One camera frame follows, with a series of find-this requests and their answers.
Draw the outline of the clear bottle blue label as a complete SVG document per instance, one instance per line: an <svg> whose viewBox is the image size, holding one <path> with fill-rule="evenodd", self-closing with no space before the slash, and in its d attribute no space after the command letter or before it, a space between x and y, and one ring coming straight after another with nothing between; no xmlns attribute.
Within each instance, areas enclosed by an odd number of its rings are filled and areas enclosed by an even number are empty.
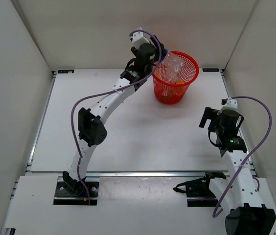
<svg viewBox="0 0 276 235"><path fill-rule="evenodd" d="M166 68L162 80L169 84L176 84L180 80L178 73L182 70L184 66L183 59L173 52L169 51L166 54L165 58L162 60L161 64Z"/></svg>

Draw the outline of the large clear plastic bottle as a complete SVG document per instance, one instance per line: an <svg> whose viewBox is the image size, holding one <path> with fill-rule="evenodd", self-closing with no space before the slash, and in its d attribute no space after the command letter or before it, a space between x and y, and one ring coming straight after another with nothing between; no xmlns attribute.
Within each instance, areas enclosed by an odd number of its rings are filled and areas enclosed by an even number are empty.
<svg viewBox="0 0 276 235"><path fill-rule="evenodd" d="M164 76L164 82L169 84L175 84L180 80L179 72L182 70L180 66L168 66Z"/></svg>

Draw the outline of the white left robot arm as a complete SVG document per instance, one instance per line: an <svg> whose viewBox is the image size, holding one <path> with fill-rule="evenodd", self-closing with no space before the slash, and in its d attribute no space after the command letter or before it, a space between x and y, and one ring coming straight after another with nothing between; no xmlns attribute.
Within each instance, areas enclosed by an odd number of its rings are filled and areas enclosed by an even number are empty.
<svg viewBox="0 0 276 235"><path fill-rule="evenodd" d="M81 108L78 126L72 127L77 152L69 170L63 172L63 181L73 196L89 196L85 184L87 168L94 150L107 137L104 124L108 117L146 82L155 65L167 54L163 44L155 43L144 43L131 51L135 57L127 63L112 90L102 94L102 99L90 108Z"/></svg>

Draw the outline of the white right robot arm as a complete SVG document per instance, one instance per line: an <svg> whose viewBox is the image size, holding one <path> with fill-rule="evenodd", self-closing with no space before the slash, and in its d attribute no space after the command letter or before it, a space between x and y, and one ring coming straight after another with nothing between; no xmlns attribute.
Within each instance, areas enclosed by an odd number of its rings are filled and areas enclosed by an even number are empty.
<svg viewBox="0 0 276 235"><path fill-rule="evenodd" d="M213 146L220 151L230 177L212 176L201 183L205 195L218 200L212 214L226 214L225 228L229 235L268 235L276 221L273 209L266 207L253 179L248 163L247 148L238 135L244 118L231 109L216 110L206 107L199 126L210 120L208 133L217 136Z"/></svg>

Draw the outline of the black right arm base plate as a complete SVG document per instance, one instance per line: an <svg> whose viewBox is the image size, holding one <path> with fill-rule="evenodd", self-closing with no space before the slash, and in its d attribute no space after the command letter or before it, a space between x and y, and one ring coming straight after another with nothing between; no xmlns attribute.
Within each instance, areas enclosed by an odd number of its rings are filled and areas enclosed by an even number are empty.
<svg viewBox="0 0 276 235"><path fill-rule="evenodd" d="M212 179L226 180L227 178L224 173L206 171L202 178L179 183L173 190L177 193L186 194L189 208L215 207L218 200L209 189Z"/></svg>

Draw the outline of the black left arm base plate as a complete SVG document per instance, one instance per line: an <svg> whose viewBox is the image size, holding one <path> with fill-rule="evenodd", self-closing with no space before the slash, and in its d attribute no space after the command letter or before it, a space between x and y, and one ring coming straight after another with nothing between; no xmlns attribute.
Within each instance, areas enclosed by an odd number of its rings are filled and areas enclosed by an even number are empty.
<svg viewBox="0 0 276 235"><path fill-rule="evenodd" d="M54 205L96 206L99 194L99 179L86 181L89 198L83 185L76 192L72 192L61 177L58 177L53 197Z"/></svg>

